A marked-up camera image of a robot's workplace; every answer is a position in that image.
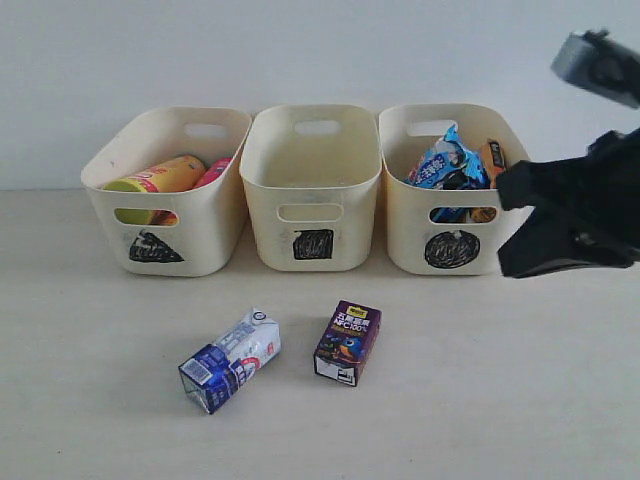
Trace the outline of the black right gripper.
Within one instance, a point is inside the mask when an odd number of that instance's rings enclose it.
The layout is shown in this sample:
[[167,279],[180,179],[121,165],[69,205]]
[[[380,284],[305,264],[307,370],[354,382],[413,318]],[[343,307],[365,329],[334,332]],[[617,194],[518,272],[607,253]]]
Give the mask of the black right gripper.
[[[639,261],[639,131],[610,130],[580,157],[522,160],[496,178],[504,210],[534,206],[499,248],[501,273],[529,278]],[[543,205],[578,200],[578,216]]]

